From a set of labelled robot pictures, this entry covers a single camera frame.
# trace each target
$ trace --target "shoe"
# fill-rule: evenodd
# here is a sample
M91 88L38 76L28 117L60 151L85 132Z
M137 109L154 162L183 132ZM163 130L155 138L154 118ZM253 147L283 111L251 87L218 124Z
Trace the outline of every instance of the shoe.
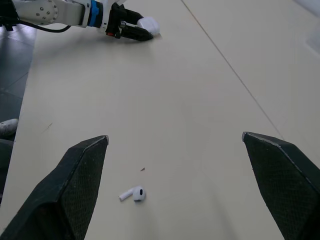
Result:
M0 138L8 137L17 131L18 119L10 119L0 122Z

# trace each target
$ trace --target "wireless earbud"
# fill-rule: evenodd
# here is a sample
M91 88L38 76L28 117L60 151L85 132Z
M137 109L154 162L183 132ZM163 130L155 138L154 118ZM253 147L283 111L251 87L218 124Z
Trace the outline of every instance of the wireless earbud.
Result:
M136 186L136 187L133 187L133 188L129 189L128 191L122 193L119 196L119 199L122 202L123 200L127 199L131 195L133 195L133 200L135 202L142 202L146 198L146 191L144 190L144 188L142 186Z
M133 201L142 202L146 198L146 191L142 186L137 186L133 189Z

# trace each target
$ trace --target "white table surface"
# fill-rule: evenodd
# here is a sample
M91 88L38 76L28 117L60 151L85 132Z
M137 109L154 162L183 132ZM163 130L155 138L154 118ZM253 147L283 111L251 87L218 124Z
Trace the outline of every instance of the white table surface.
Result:
M306 43L319 19L293 0L183 1L284 139L320 168L320 55Z
M126 7L155 17L161 36L38 31L0 229L68 148L108 135L86 239L283 239L241 140L276 130L181 1ZM146 201L120 203L135 185Z

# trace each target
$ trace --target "floor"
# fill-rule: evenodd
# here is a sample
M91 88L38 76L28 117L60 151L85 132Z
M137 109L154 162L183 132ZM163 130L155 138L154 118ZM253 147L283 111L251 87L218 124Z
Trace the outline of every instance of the floor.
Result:
M0 27L0 122L19 118L37 30L24 25Z

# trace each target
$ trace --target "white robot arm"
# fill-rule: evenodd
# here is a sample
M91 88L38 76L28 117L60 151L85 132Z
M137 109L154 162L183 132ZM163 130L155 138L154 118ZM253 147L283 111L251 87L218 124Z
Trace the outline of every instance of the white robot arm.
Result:
M25 24L48 32L64 32L69 26L95 27L115 38L125 37L147 41L159 33L152 17L125 9L126 0L1 0L0 25L12 30ZM61 23L68 25L52 31L42 26Z

